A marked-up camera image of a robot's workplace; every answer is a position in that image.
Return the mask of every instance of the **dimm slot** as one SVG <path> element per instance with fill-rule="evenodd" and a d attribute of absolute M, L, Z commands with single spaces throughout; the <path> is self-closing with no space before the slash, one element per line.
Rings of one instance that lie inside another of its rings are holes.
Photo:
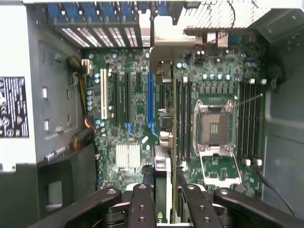
<path fill-rule="evenodd" d="M 182 157 L 181 157 L 181 147 L 179 146 L 180 144 L 180 140 L 181 140 L 181 128 L 180 128 L 180 123 L 181 123 L 181 118 L 180 118 L 180 103 L 181 103 L 181 100 L 180 100 L 180 89 L 181 89 L 181 83 L 176 80 L 176 85 L 177 85 L 177 95 L 176 95 L 176 104 L 177 104 L 177 107 L 176 107 L 176 116 L 177 116 L 177 126 L 176 126 L 176 132 L 177 132 L 177 136 L 178 136 L 178 139 L 177 139 L 177 145 L 176 145 L 176 151 L 177 151 L 177 157 L 179 159 L 179 162 L 181 161 Z"/>
<path fill-rule="evenodd" d="M 188 162 L 191 161 L 191 149 L 192 149 L 192 146 L 191 146 L 191 142 L 190 142 L 190 135 L 191 135 L 191 93 L 192 93 L 192 82 L 188 82 L 188 94 L 187 94 L 187 100 L 188 100 L 188 107 L 187 107 L 187 142 L 188 142 L 188 146 L 187 146 L 187 158 L 188 158 Z"/>
<path fill-rule="evenodd" d="M 124 111 L 125 111 L 125 122 L 129 123 L 131 121 L 131 86 L 130 86 L 131 76 L 129 73 L 124 74 Z"/>
<path fill-rule="evenodd" d="M 119 76 L 117 73 L 113 73 L 114 76 L 114 118 L 115 122 L 119 123 L 119 111 L 120 111 L 120 87 L 119 87 Z"/>
<path fill-rule="evenodd" d="M 184 150 L 184 133 L 185 133 L 185 113 L 186 113 L 186 108 L 185 108 L 185 86 L 181 86 L 181 112 L 180 112 L 180 127 L 181 127 L 181 137 L 180 137 L 180 150 L 181 150 L 181 155 L 182 159 L 185 159 L 185 150 Z"/>

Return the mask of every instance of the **blue tab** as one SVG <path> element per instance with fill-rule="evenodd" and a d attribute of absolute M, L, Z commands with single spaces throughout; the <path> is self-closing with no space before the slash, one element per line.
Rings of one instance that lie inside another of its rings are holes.
<path fill-rule="evenodd" d="M 167 1 L 157 2 L 156 6 L 158 15 L 168 16 L 169 15 L 169 3 Z"/>
<path fill-rule="evenodd" d="M 138 10 L 140 10 L 142 13 L 146 13 L 147 10 L 150 10 L 151 3 L 147 1 L 141 1 L 137 3 Z"/>
<path fill-rule="evenodd" d="M 96 6 L 93 3 L 81 3 L 82 7 L 85 9 L 85 15 L 90 17 L 92 20 L 98 19 L 98 14 Z"/>
<path fill-rule="evenodd" d="M 114 14 L 115 8 L 112 3 L 103 2 L 101 3 L 103 6 L 103 13 L 105 17 L 105 21 L 109 22 L 117 22 L 117 16 Z"/>
<path fill-rule="evenodd" d="M 121 2 L 120 10 L 121 10 L 122 18 L 124 18 L 126 22 L 135 21 L 135 18 L 132 14 L 132 6 L 130 3 Z"/>
<path fill-rule="evenodd" d="M 48 10 L 48 14 L 49 14 L 51 17 L 56 18 L 56 19 L 61 19 L 61 18 L 63 18 L 58 3 L 49 3 L 49 4 L 47 5 L 47 10 Z"/>
<path fill-rule="evenodd" d="M 79 14 L 79 8 L 76 3 L 64 3 L 63 5 L 66 8 L 66 13 L 69 17 L 75 20 L 81 19 Z"/>

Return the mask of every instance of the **warning label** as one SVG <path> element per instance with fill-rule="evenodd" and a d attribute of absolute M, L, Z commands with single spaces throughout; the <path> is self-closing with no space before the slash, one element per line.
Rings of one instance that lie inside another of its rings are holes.
<path fill-rule="evenodd" d="M 0 77 L 0 138 L 28 138 L 24 77 Z"/>

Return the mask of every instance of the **black pcie slot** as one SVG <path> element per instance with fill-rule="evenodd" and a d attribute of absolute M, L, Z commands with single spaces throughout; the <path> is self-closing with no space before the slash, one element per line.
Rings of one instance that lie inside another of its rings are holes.
<path fill-rule="evenodd" d="M 166 87 L 165 85 L 160 85 L 160 108 L 166 107 Z"/>
<path fill-rule="evenodd" d="M 114 119 L 116 123 L 119 123 L 119 110 L 120 110 L 120 96 L 119 96 L 119 76 L 117 73 L 113 73 L 114 77 Z"/>
<path fill-rule="evenodd" d="M 129 73 L 124 74 L 124 111 L 125 122 L 131 121 L 131 75 Z"/>
<path fill-rule="evenodd" d="M 188 162 L 191 161 L 191 142 L 190 142 L 190 135 L 191 135 L 191 92 L 192 92 L 192 82 L 188 83 L 188 94 L 187 94 L 187 158 Z"/>
<path fill-rule="evenodd" d="M 178 160 L 181 161 L 181 147 L 180 147 L 180 140 L 181 140 L 181 128 L 180 128 L 180 89 L 181 89 L 181 83 L 176 80 L 176 104 L 177 104 L 177 107 L 174 107 L 176 108 L 176 117 L 177 117 L 177 120 L 176 121 L 176 132 L 177 132 L 177 145 L 176 145 L 176 150 L 177 150 L 177 157 L 178 157 Z"/>
<path fill-rule="evenodd" d="M 181 111 L 180 111 L 180 153 L 181 153 L 181 159 L 183 160 L 185 158 L 185 150 L 184 150 L 184 133 L 185 133 L 185 86 L 181 85 Z"/>

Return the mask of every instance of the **screw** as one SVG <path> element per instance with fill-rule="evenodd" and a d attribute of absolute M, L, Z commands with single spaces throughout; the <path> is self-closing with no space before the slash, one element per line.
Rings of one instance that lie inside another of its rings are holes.
<path fill-rule="evenodd" d="M 187 188 L 190 189 L 190 190 L 193 190 L 194 186 L 192 184 L 190 184 L 190 185 L 187 186 Z"/>
<path fill-rule="evenodd" d="M 107 194 L 114 194 L 116 191 L 114 189 L 109 189 L 109 191 L 106 192 Z"/>
<path fill-rule="evenodd" d="M 227 195 L 228 194 L 228 191 L 226 189 L 221 189 L 220 190 L 220 193 L 222 193 L 223 195 Z"/>

